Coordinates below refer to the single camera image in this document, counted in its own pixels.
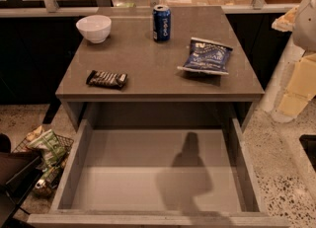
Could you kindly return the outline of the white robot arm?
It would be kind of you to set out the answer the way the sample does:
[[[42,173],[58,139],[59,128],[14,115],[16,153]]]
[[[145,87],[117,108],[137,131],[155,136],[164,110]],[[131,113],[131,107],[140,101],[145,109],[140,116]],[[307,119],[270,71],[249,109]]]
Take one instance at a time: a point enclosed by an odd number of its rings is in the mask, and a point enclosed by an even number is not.
[[[316,96],[316,0],[302,0],[280,18],[272,27],[282,32],[292,32],[293,43],[308,52],[295,64],[277,111],[297,117]]]

